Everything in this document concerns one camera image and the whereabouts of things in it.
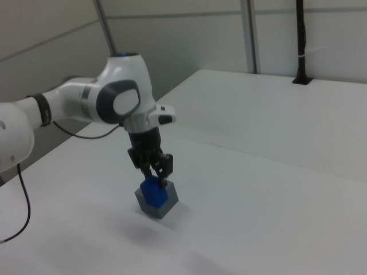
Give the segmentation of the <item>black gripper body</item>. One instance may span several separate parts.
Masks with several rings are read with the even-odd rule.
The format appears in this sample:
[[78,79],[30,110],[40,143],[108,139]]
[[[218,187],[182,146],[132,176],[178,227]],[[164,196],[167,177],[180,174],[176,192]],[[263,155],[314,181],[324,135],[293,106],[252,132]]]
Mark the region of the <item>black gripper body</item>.
[[142,152],[161,152],[161,136],[158,127],[141,133],[129,133],[128,135],[132,146],[128,150],[130,156]]

